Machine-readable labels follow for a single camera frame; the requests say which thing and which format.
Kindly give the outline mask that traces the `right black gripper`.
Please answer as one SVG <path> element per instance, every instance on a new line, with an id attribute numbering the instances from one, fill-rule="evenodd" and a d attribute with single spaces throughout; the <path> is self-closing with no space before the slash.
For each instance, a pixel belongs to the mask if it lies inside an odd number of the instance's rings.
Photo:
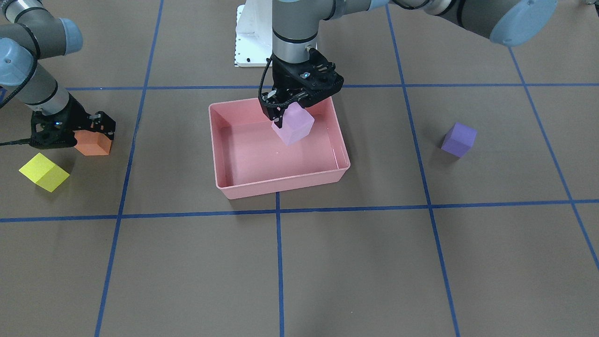
<path id="1" fill-rule="evenodd" d="M 40 150 L 75 147 L 75 133 L 82 131 L 98 132 L 114 140 L 116 122 L 103 111 L 89 114 L 77 100 L 69 100 L 56 114 L 32 113 L 30 145 Z"/>

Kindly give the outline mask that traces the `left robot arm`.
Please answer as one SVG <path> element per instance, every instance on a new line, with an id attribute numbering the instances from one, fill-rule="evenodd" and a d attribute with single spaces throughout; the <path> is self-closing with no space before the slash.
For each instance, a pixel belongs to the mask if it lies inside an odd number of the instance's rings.
<path id="1" fill-rule="evenodd" d="M 306 109 L 340 92 L 344 77 L 317 47 L 325 22 L 398 7 L 441 19 L 492 44 L 515 47 L 541 32 L 557 6 L 556 0 L 272 0 L 272 52 L 265 66 L 272 86 L 260 89 L 257 99 L 281 130 L 292 105 Z"/>

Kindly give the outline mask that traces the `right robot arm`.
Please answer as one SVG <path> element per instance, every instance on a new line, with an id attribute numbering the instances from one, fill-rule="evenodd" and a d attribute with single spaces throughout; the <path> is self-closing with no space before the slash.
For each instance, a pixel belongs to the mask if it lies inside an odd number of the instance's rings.
<path id="1" fill-rule="evenodd" d="M 17 99 L 32 110 L 31 135 L 7 145 L 40 150 L 74 147 L 83 155 L 108 155 L 116 122 L 105 112 L 89 114 L 40 63 L 83 47 L 79 27 L 54 17 L 40 0 L 3 0 L 0 77 L 6 105 Z"/>

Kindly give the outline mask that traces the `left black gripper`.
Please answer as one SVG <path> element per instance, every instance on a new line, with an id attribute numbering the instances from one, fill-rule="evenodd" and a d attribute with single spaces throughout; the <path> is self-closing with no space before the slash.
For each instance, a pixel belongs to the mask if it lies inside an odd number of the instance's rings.
<path id="1" fill-rule="evenodd" d="M 283 115 L 293 102 L 298 102 L 304 109 L 312 107 L 343 87 L 344 77 L 336 71 L 336 64 L 316 48 L 307 51 L 308 60 L 297 64 L 285 62 L 275 55 L 267 59 L 258 101 L 263 114 L 278 129 L 283 128 Z"/>

